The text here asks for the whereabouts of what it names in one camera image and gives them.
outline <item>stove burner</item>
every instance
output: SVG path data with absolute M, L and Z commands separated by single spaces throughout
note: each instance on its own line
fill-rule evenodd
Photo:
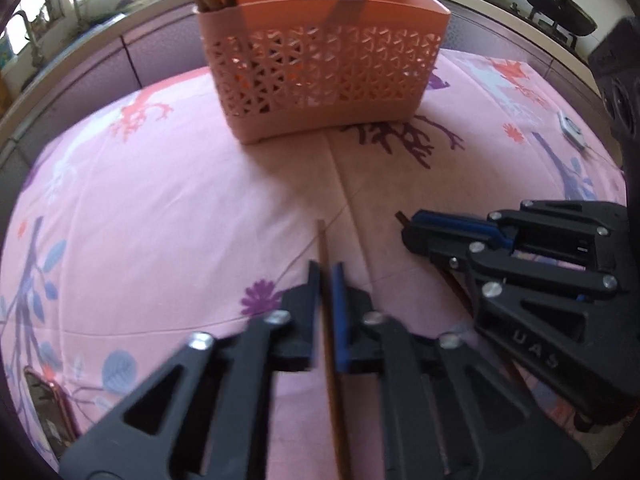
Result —
M 538 20 L 538 26 L 544 30 L 548 35 L 553 36 L 556 40 L 560 40 L 563 43 L 567 42 L 567 37 L 558 30 L 558 26 L 555 27 L 551 23 L 544 22 L 543 20 Z
M 531 13 L 529 15 L 529 20 L 534 25 L 536 25 L 540 30 L 542 30 L 542 32 L 544 32 L 548 36 L 551 36 L 552 38 L 554 38 L 559 43 L 565 44 L 571 50 L 575 50 L 575 45 L 578 43 L 578 37 L 575 34 L 567 32 L 568 36 L 564 35 L 562 32 L 560 32 L 558 30 L 558 23 L 557 22 L 555 22 L 553 24 L 551 24 L 549 22 L 545 22 L 544 20 L 538 20 L 536 22 L 534 18 L 535 18 L 537 13 L 538 12 L 537 12 L 536 9 L 532 9 L 532 11 L 531 11 Z

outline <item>perforated basket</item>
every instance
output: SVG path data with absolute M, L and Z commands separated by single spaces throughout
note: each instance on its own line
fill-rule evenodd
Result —
M 449 11 L 436 0 L 238 0 L 197 13 L 222 109 L 245 144 L 410 118 Z

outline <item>purple flower print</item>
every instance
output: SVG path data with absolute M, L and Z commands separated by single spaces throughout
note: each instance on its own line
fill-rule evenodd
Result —
M 244 316 L 258 316 L 280 306 L 281 292 L 274 292 L 276 284 L 267 280 L 255 282 L 244 290 L 246 296 L 240 300 L 246 308 L 242 311 Z

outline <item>smartphone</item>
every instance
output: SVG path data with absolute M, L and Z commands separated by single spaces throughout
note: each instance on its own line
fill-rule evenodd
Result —
M 33 368 L 24 368 L 24 378 L 42 431 L 58 460 L 79 436 L 62 388 L 38 374 Z

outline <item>faucet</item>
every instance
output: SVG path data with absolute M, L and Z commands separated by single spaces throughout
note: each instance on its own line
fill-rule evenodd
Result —
M 87 22 L 85 22 L 82 19 L 82 15 L 80 14 L 80 5 L 78 4 L 78 0 L 73 0 L 74 1 L 74 10 L 76 12 L 76 18 L 78 19 L 78 28 L 80 29 L 81 32 L 86 31 L 89 28 L 89 25 Z
M 27 35 L 29 37 L 29 42 L 31 43 L 31 64 L 36 67 L 38 70 L 41 69 L 46 60 L 44 59 L 44 54 L 42 53 L 42 49 L 38 45 L 35 36 L 33 35 L 33 29 L 31 28 L 31 22 L 27 17 L 27 13 L 23 10 L 16 10 L 9 19 L 12 19 L 15 16 L 21 16 L 24 21 L 24 28 L 27 29 Z

